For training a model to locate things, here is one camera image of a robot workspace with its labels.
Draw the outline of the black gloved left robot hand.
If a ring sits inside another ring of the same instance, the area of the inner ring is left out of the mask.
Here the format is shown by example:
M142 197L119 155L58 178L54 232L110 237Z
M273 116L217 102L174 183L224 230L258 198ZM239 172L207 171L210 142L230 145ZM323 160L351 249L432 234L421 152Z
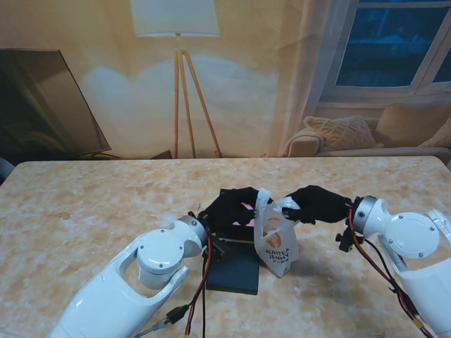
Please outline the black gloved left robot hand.
M252 242L255 204L259 191L253 187L221 189L219 196L197 219L220 239Z

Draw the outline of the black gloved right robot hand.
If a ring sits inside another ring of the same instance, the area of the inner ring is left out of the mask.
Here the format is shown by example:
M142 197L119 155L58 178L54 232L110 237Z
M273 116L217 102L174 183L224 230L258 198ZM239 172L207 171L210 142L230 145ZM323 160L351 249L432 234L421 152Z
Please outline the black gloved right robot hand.
M291 221L315 225L316 221L336 223L344 220L352 206L352 200L328 191L320 186L309 185L289 194L299 209L282 208L283 216Z

